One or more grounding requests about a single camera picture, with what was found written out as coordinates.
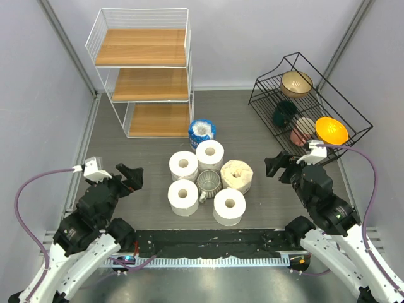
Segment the white patterned paper roll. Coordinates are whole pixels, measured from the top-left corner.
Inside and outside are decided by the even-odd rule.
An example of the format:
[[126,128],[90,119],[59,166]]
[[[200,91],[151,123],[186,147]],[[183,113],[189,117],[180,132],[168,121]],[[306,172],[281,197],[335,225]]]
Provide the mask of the white patterned paper roll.
[[195,182],[199,174],[197,156],[190,151],[178,151],[171,156],[169,169],[173,181],[187,179]]

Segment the plain white paper roll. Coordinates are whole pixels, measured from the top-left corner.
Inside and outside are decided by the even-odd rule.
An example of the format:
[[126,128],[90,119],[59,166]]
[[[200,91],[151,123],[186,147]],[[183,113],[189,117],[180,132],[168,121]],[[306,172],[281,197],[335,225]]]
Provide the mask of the plain white paper roll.
[[189,217],[199,206],[198,188],[194,182],[180,179],[173,182],[168,189],[167,197],[172,211],[179,216]]

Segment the blue paper roll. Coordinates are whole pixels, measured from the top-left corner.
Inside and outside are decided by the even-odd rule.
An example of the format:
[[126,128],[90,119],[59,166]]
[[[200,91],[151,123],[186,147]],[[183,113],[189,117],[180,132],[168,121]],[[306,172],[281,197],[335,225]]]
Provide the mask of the blue paper roll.
[[191,148],[195,151],[201,142],[215,139],[217,128],[210,120],[196,119],[190,123],[188,134]]

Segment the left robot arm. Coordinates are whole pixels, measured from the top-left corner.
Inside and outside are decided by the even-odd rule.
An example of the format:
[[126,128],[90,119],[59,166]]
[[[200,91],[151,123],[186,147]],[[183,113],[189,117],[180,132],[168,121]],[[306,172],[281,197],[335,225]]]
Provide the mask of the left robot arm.
[[111,254],[129,251],[134,246],[134,228],[112,215],[121,198],[143,187],[144,170],[122,163],[116,169],[117,175],[102,170],[97,159],[66,169],[72,174],[81,172],[90,186],[78,200],[75,211],[62,219],[49,250],[27,227],[18,209],[22,190],[44,175],[36,175],[20,186],[15,196],[15,216],[39,246],[44,262],[31,284],[11,295],[9,302],[68,302]]

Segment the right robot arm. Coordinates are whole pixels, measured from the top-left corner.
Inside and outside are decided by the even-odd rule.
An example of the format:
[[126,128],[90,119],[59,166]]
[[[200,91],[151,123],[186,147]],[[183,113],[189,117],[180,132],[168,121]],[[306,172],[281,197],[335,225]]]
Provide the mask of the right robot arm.
[[367,236],[355,208],[333,191],[333,181],[312,154],[300,159],[281,152],[266,158],[266,176],[283,169],[309,216],[293,219],[285,230],[292,249],[310,252],[334,273],[358,302],[403,302],[403,280],[388,266]]

